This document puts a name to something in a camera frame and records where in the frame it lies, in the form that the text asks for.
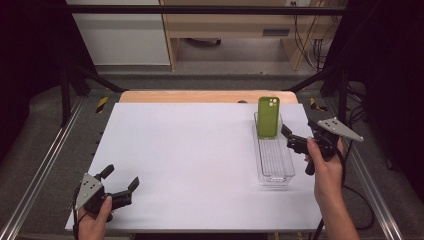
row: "transparent tray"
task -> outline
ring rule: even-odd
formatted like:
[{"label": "transparent tray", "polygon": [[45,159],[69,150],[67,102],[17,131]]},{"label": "transparent tray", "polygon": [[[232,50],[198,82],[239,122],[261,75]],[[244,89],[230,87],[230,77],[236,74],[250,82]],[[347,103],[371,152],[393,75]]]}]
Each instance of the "transparent tray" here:
[{"label": "transparent tray", "polygon": [[[255,124],[252,131],[259,183],[265,187],[286,187],[295,176],[292,158],[287,148],[287,139],[280,131],[272,139],[258,138],[257,113],[254,114],[254,118]],[[278,129],[281,129],[282,125],[280,115]]]}]

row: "white cabinet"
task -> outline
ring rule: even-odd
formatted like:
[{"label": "white cabinet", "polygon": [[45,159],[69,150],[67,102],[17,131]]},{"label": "white cabinet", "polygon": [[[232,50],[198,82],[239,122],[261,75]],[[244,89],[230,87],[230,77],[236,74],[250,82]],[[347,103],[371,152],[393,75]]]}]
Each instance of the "white cabinet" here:
[{"label": "white cabinet", "polygon": [[[157,0],[67,0],[68,4],[158,5]],[[73,14],[96,66],[170,65],[160,14]]]}]

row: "white tabletop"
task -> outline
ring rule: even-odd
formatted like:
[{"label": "white tabletop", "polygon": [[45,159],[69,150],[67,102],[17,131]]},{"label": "white tabletop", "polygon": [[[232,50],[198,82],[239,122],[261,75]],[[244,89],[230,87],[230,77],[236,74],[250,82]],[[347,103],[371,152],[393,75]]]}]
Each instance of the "white tabletop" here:
[{"label": "white tabletop", "polygon": [[[115,171],[105,191],[140,186],[117,209],[111,230],[253,232],[315,229],[321,219],[304,155],[290,150],[296,175],[287,189],[259,184],[252,134],[257,104],[117,103],[88,171]],[[282,104],[294,134],[312,135],[301,104]],[[72,214],[66,224],[72,230]]]}]

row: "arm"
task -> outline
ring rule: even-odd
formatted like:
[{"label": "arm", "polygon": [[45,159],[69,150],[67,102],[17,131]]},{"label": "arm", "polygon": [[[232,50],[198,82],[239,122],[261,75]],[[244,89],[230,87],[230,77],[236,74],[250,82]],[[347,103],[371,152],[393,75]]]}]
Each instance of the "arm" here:
[{"label": "arm", "polygon": [[78,238],[80,240],[102,240],[106,233],[106,221],[112,210],[112,197],[108,196],[103,202],[97,218],[93,218],[84,207],[78,211],[79,231]]},{"label": "arm", "polygon": [[[315,165],[315,198],[329,239],[359,239],[343,200],[340,159],[335,155],[325,162],[318,145],[312,138],[308,138],[307,144],[310,154],[308,158],[313,160]],[[337,148],[343,152],[340,140]]]}]

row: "hand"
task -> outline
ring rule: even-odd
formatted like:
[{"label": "hand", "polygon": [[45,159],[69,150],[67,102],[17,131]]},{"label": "hand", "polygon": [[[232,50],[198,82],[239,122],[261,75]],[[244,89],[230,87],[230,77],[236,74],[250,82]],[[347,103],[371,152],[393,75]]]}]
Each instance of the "hand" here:
[{"label": "hand", "polygon": [[[324,161],[321,151],[315,140],[307,139],[308,152],[307,160],[313,161],[315,165],[315,198],[320,206],[326,206],[337,201],[343,201],[342,165],[339,157],[334,155],[328,161]],[[337,142],[337,148],[343,152],[341,140]]]},{"label": "hand", "polygon": [[112,210],[112,197],[108,196],[103,202],[97,218],[93,218],[84,207],[78,210],[80,240],[103,240],[106,233],[106,221]]}]

